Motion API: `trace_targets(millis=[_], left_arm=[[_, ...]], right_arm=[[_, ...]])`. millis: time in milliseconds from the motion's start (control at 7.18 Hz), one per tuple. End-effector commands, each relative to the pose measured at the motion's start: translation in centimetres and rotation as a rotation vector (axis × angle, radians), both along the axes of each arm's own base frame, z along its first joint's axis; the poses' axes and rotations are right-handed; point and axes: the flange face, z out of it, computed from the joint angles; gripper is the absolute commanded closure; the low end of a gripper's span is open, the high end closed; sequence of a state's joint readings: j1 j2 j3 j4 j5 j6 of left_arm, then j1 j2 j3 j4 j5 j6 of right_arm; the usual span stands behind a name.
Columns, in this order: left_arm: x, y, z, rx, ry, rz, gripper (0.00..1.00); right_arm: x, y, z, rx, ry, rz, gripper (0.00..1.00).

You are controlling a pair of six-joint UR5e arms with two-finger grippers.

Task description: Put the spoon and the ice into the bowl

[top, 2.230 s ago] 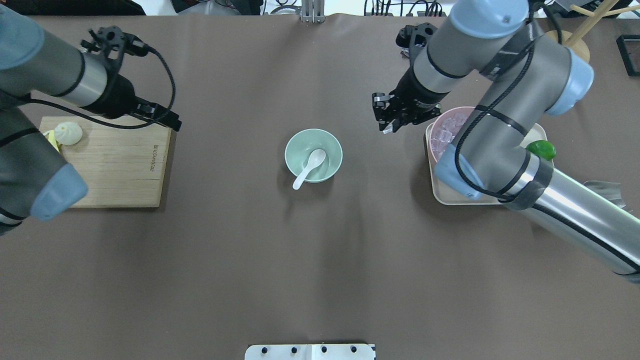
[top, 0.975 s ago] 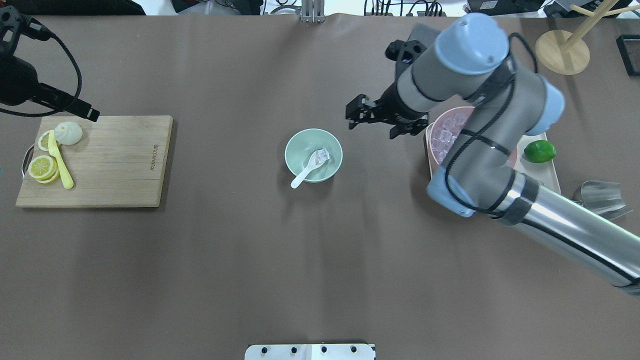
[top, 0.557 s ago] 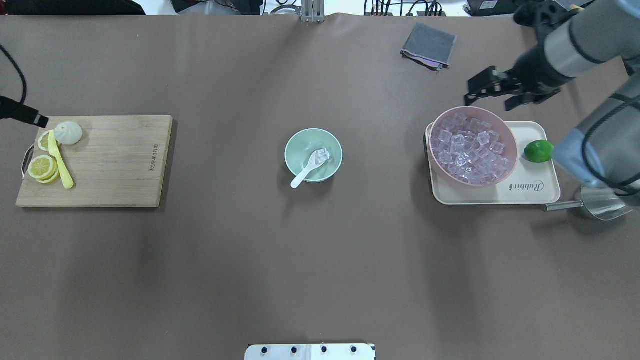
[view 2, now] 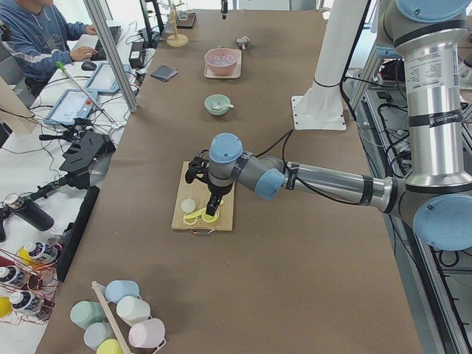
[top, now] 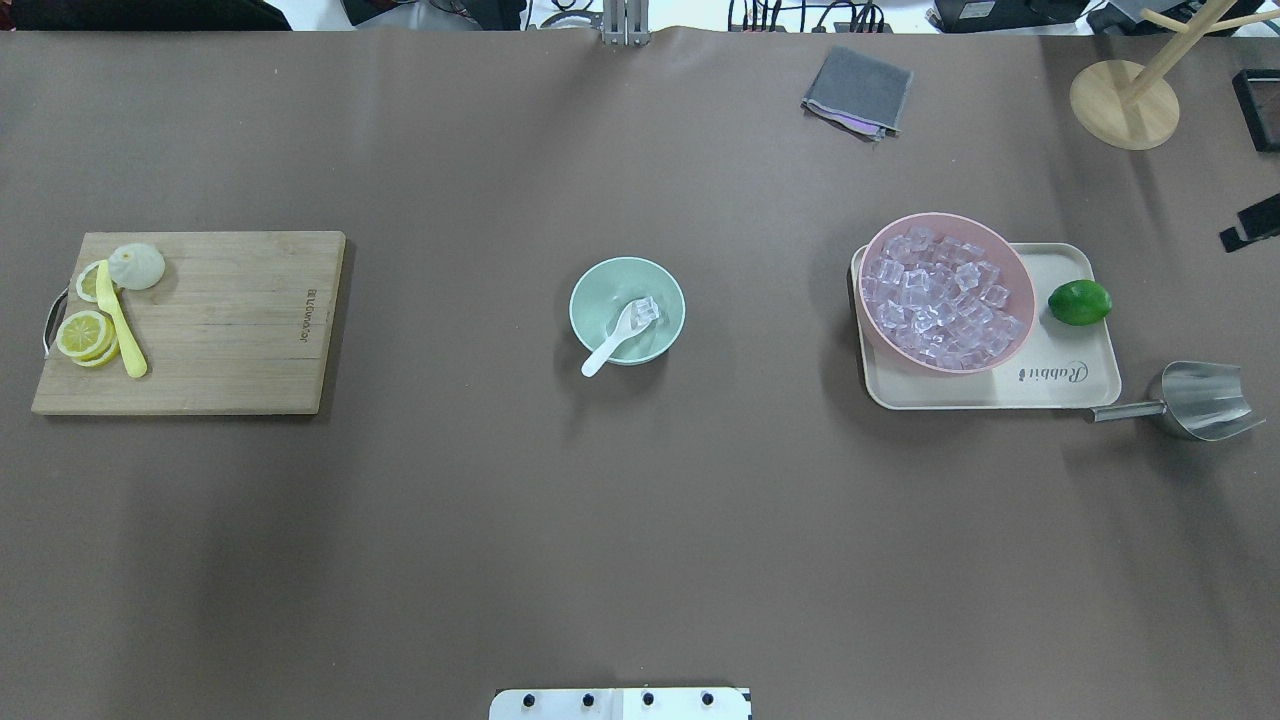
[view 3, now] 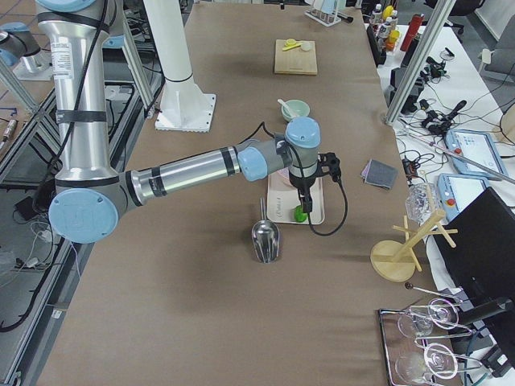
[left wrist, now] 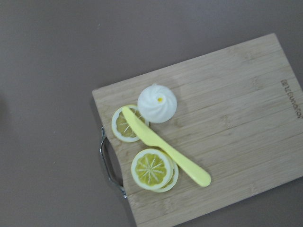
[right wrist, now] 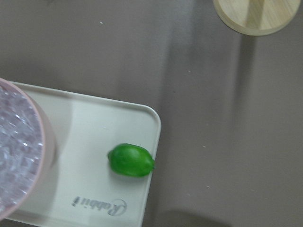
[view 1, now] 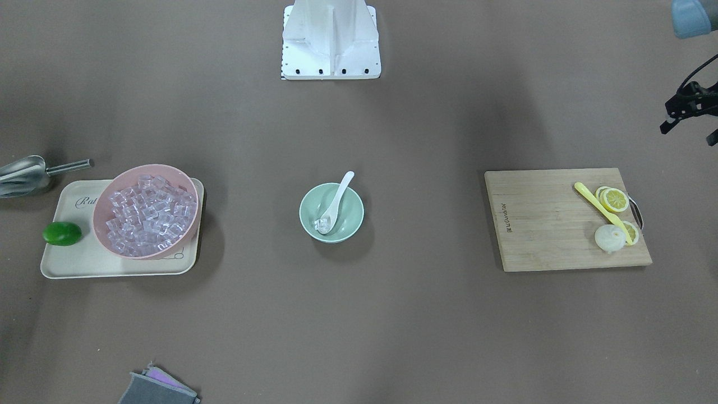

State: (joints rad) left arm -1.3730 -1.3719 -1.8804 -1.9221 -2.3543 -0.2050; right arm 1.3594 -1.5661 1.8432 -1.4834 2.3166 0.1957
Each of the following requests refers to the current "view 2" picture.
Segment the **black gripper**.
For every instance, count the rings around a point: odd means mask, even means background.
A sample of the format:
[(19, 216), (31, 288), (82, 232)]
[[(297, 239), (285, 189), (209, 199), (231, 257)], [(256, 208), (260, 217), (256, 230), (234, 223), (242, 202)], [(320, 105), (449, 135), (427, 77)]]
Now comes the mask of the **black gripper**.
[(233, 182), (223, 187), (217, 186), (211, 182), (209, 179), (209, 160), (200, 156), (195, 156), (193, 160), (189, 162), (184, 178), (188, 184), (193, 183), (193, 181), (197, 179), (207, 185), (211, 196), (206, 205), (206, 214), (210, 216), (215, 216), (218, 211), (218, 206), (224, 204), (224, 200), (221, 199), (219, 201), (219, 197), (229, 194), (233, 187)]

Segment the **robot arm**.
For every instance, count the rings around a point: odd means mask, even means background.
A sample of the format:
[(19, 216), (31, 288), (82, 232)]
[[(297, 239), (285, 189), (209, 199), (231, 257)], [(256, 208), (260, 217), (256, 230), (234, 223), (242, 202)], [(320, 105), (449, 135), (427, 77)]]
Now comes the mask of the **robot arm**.
[(405, 177), (366, 176), (357, 168), (362, 143), (347, 131), (342, 83), (367, 1), (336, 1), (311, 87), (295, 97), (294, 126), (312, 130), (313, 165), (256, 156), (232, 133), (220, 133), (188, 166), (188, 183), (210, 193), (214, 215), (234, 184), (272, 200), (281, 189), (316, 193), (330, 200), (374, 207), (408, 225), (424, 243), (443, 251), (471, 247), (471, 175), (465, 171), (459, 100), (457, 45), (465, 35), (466, 1), (382, 1), (378, 39), (404, 60), (412, 171)]

